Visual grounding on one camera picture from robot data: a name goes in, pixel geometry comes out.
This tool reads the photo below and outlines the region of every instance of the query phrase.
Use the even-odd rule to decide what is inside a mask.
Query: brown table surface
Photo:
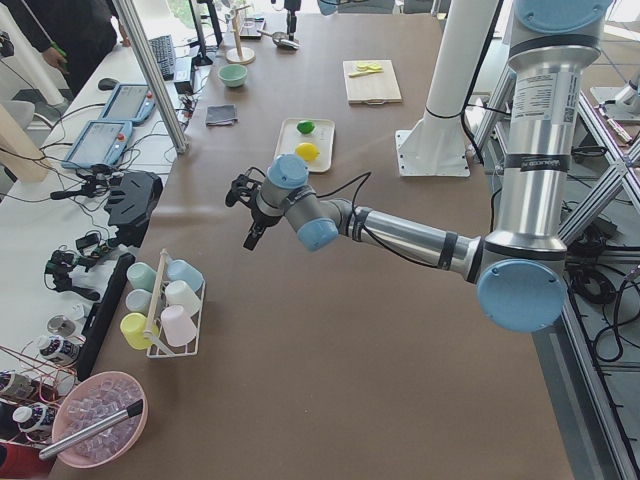
[[[269,29],[284,30],[284,16]],[[487,232],[482,168],[468,179],[397,171],[395,130],[422,117],[437,22],[300,15],[298,37],[296,53],[245,42],[257,58],[242,88],[225,89],[214,67],[140,251],[156,265],[166,247],[204,273],[198,355],[128,348],[121,302],[95,371],[135,376],[148,423],[117,461],[91,472],[58,462],[51,478],[570,478],[531,337],[484,318],[473,285],[345,238],[308,253],[284,221],[242,248],[249,211],[226,208],[225,195],[239,172],[269,165],[288,117],[336,123],[331,170],[311,178],[319,192],[371,170],[359,204]],[[342,61],[372,58],[393,61],[402,104],[347,104]],[[224,103],[237,105],[237,125],[205,127],[206,107]]]

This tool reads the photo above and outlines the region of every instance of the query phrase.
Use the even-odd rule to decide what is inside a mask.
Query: lime
[[[316,125],[311,120],[302,120],[298,122],[298,126],[296,128],[301,134],[308,135],[313,132],[313,129],[316,128]]]

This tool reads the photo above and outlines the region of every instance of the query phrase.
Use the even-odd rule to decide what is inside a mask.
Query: yellow cup
[[[151,340],[144,336],[144,326],[146,323],[147,317],[138,312],[126,315],[120,322],[120,331],[131,348],[135,350],[145,350],[152,345]],[[151,330],[156,337],[160,334],[160,329],[155,324]]]

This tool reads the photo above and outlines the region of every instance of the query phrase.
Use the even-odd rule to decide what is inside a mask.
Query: person
[[[112,0],[0,0],[0,3],[7,6],[44,60],[64,75],[74,96],[116,44],[111,17],[117,17],[117,12]],[[126,32],[118,24],[122,44],[129,46]]]

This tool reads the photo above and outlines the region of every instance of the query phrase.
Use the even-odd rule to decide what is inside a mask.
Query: green bowl
[[[247,79],[247,67],[238,64],[225,65],[218,70],[218,78],[227,87],[240,87]]]

